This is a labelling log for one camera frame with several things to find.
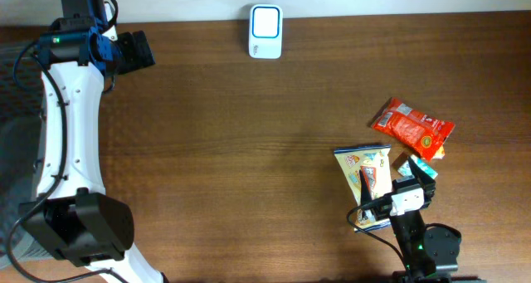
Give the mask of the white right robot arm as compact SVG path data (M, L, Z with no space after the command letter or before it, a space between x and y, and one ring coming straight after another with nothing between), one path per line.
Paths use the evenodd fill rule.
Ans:
M413 158L407 159L411 174L392 182L392 191L363 204L376 219L387 219L392 226L404 270L392 275L394 282L450 282L457 271L461 233L440 223L426 223L421 210L429 207L436 181Z

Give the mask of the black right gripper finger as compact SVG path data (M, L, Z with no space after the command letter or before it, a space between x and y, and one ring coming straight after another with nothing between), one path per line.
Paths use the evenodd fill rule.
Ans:
M360 195L360 206L362 207L362 210L365 212L369 209L369 203L373 200L371 193L369 191L369 187L365 178L365 175L362 170L358 172L360 176L360 183L361 183L361 195Z
M423 171L415 162L414 160L409 157L407 159L407 162L409 164L410 170L412 172L413 177L421 184L424 188L434 188L435 187L435 179L432 178L428 173Z

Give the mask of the teal tissue pack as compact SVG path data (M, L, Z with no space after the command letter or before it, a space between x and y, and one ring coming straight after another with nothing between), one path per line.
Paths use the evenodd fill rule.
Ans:
M410 155L406 161L399 166L397 171L402 176L412 176L413 168L420 169L432 179L436 179L438 176L438 172L435 169L414 154Z

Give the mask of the yellow snack bag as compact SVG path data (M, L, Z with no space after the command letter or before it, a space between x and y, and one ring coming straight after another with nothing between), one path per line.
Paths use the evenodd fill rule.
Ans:
M361 183L358 172L363 171L372 199L392 191L389 162L390 144L340 148L334 151L356 203L360 206Z

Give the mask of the red snack bag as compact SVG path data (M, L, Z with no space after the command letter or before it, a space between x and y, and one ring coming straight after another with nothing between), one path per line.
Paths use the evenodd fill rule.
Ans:
M398 139L430 162L444 158L444 143L455 124L414 110L401 100L391 98L371 127Z

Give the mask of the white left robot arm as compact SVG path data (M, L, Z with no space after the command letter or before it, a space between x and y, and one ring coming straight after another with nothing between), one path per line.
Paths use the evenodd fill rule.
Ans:
M44 159L37 197L16 227L51 257L108 282L163 282L134 244L130 208L110 198L101 177L101 97L116 76L154 64L143 32L117 33L116 0L61 0L63 14L28 48L41 68Z

